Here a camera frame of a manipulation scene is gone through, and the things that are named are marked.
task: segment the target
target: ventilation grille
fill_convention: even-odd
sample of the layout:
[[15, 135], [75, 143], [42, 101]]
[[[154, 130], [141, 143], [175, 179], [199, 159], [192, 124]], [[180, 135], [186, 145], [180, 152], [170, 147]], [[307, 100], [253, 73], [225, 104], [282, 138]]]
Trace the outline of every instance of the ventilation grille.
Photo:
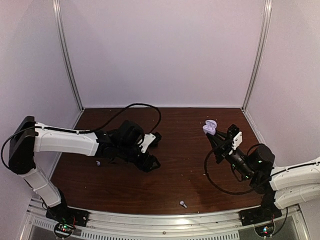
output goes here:
[[54, 227], [55, 227], [54, 223], [48, 222], [46, 220], [42, 220], [39, 218], [34, 219], [33, 225], [43, 229], [52, 230], [52, 231], [54, 230]]
[[[89, 232], [82, 231], [81, 238], [85, 240], [147, 240], [147, 238], [140, 237], [119, 237], [119, 236], [111, 236], [109, 234], [101, 234], [97, 232]], [[193, 238], [181, 238], [181, 237], [170, 237], [170, 240], [240, 240], [238, 231], [232, 231], [228, 233], [220, 233], [220, 234], [212, 234], [203, 237], [193, 237]]]

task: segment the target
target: white panel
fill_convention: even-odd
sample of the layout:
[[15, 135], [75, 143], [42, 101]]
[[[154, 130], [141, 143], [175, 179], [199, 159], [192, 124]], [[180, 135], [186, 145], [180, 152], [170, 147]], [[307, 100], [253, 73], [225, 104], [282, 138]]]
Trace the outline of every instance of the white panel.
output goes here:
[[[276, 165], [320, 156], [320, 1], [273, 1], [262, 65], [248, 110]], [[311, 238], [320, 201], [301, 204]]]
[[[27, 115], [69, 128], [78, 110], [67, 79], [51, 0], [1, 0], [0, 143]], [[8, 149], [4, 152], [8, 161]], [[56, 153], [36, 155], [49, 173]], [[0, 163], [0, 239], [17, 238], [32, 191]]]
[[240, 107], [264, 0], [61, 0], [86, 107]]

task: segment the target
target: small purple object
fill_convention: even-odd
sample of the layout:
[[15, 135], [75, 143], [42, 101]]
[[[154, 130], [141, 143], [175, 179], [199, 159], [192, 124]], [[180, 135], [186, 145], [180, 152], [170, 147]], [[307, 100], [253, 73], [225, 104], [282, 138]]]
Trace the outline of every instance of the small purple object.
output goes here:
[[214, 120], [206, 120], [205, 125], [202, 127], [203, 131], [205, 134], [211, 134], [215, 135], [216, 134], [216, 127], [217, 127], [217, 122]]

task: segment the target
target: robotic arm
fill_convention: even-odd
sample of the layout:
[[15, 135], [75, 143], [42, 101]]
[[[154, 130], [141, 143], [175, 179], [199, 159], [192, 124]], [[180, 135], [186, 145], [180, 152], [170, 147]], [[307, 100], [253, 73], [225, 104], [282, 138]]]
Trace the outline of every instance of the robotic arm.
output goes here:
[[281, 209], [320, 198], [320, 157], [302, 164], [273, 167], [275, 155], [266, 145], [254, 145], [247, 154], [239, 149], [242, 132], [236, 125], [231, 125], [224, 133], [216, 130], [215, 121], [207, 120], [205, 123], [202, 129], [211, 144], [216, 163], [226, 159], [232, 171], [237, 170], [241, 174], [242, 181], [250, 180], [249, 191], [225, 192], [233, 195], [252, 191], [263, 194], [260, 207], [240, 211], [242, 225], [269, 221], [273, 216], [280, 217]]
[[160, 167], [157, 158], [147, 150], [157, 146], [160, 140], [159, 133], [144, 134], [139, 125], [128, 120], [118, 129], [92, 132], [47, 126], [27, 116], [10, 140], [8, 167], [40, 195], [48, 208], [48, 217], [63, 224], [71, 225], [75, 221], [76, 225], [85, 226], [88, 213], [75, 219], [81, 215], [80, 211], [67, 206], [63, 193], [34, 162], [34, 152], [75, 153], [111, 160], [118, 157], [147, 173]]

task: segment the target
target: white backdrop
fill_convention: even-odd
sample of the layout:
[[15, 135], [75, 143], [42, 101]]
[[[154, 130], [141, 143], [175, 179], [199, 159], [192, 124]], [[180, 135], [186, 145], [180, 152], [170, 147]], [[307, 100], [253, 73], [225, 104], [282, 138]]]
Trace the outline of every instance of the white backdrop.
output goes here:
[[61, 0], [85, 107], [240, 107], [264, 0]]
[[[62, 59], [51, 0], [0, 1], [0, 143], [25, 116], [70, 128], [78, 109]], [[8, 162], [8, 151], [4, 152]], [[56, 153], [37, 154], [48, 174]], [[15, 240], [32, 191], [0, 163], [0, 239]]]
[[[270, 29], [248, 111], [277, 166], [320, 156], [320, 1], [273, 1]], [[301, 204], [313, 240], [320, 200]]]

